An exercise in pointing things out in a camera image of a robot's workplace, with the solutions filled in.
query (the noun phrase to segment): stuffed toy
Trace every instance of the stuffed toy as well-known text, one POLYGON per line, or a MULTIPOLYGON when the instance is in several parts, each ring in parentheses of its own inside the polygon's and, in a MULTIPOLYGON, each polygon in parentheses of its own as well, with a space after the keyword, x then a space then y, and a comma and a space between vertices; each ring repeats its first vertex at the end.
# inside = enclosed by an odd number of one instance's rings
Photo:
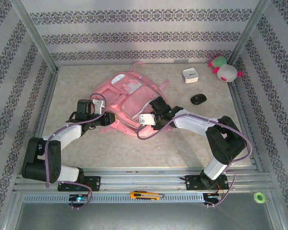
POLYGON ((217 78, 225 82, 232 82, 237 77, 242 77, 242 72, 238 72, 233 66, 227 64, 224 56, 218 56, 208 63, 208 67, 214 67, 213 73, 216 73, 217 78))

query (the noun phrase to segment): white box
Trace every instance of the white box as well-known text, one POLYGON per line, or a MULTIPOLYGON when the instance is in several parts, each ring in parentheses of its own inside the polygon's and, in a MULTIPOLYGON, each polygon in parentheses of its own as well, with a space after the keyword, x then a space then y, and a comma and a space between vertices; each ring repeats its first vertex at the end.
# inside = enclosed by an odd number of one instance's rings
POLYGON ((182 71, 182 78, 185 83, 189 84, 192 82, 197 82, 199 75, 194 68, 185 69, 182 71))

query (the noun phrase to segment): green tape roll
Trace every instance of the green tape roll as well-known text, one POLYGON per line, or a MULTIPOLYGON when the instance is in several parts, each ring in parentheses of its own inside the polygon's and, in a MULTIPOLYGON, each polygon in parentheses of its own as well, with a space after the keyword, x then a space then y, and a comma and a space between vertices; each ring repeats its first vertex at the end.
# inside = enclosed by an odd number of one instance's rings
POLYGON ((259 204, 263 204, 266 201, 265 195, 261 192, 255 193, 254 194, 254 200, 259 203, 259 204))

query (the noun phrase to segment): black computer mouse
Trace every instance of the black computer mouse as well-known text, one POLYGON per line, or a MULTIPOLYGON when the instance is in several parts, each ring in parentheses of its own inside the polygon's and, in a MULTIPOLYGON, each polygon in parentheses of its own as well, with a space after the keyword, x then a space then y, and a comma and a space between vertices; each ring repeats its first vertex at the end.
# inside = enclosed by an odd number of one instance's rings
POLYGON ((207 98, 205 95, 203 94, 197 94, 197 95, 194 95, 192 98, 191 98, 191 102, 192 104, 194 105, 198 105, 198 104, 201 104, 203 102, 207 101, 207 98))

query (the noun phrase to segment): floral pattern wall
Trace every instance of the floral pattern wall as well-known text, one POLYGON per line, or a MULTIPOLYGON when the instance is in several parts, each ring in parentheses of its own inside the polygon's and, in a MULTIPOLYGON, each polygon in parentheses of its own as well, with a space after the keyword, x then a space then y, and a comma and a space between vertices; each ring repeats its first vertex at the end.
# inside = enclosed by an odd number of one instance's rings
POLYGON ((51 77, 8 0, 0 0, 0 226, 51 77))
POLYGON ((257 3, 24 0, 58 66, 229 57, 257 3))
POLYGON ((273 0, 237 62, 236 80, 255 147, 288 223, 288 0, 273 0))

